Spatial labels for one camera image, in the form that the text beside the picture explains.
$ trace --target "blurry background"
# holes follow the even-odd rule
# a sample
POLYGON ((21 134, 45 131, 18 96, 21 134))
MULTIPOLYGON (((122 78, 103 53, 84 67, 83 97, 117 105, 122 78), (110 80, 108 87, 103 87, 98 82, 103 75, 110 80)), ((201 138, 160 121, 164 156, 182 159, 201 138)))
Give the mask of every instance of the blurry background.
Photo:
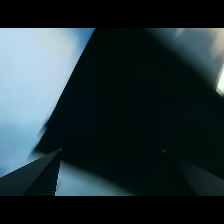
MULTIPOLYGON (((148 30, 199 69, 222 94, 223 29, 148 30)), ((42 156, 30 153, 93 31, 0 29, 0 176, 42 156)), ((129 193, 62 163, 56 195, 129 193)))

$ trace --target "black object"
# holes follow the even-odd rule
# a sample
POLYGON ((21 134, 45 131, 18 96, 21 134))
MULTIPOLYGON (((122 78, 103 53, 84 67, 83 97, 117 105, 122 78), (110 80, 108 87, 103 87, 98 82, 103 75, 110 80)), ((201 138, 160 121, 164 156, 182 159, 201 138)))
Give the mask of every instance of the black object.
POLYGON ((0 178, 0 196, 54 196, 60 150, 0 178))
POLYGON ((224 178, 223 100, 202 77, 145 29, 97 28, 35 150, 134 194, 194 195, 172 161, 224 178))

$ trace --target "blue sky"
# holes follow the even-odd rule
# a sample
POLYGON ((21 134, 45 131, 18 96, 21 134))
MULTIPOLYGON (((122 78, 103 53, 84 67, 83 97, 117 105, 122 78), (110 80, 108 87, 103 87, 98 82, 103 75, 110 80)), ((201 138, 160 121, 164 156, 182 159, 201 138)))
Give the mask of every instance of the blue sky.
MULTIPOLYGON (((93 28, 0 29, 0 175, 30 157, 93 28)), ((119 195, 121 189, 62 163, 57 195, 119 195)))

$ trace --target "gray triangular object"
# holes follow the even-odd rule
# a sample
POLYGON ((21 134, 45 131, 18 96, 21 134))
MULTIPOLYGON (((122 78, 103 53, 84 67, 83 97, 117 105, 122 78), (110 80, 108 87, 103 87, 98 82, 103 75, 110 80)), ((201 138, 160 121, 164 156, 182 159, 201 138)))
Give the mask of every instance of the gray triangular object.
POLYGON ((61 149, 0 178, 0 196, 55 195, 61 149))
POLYGON ((224 180, 188 162, 178 167, 186 182, 198 196, 224 196, 224 180))

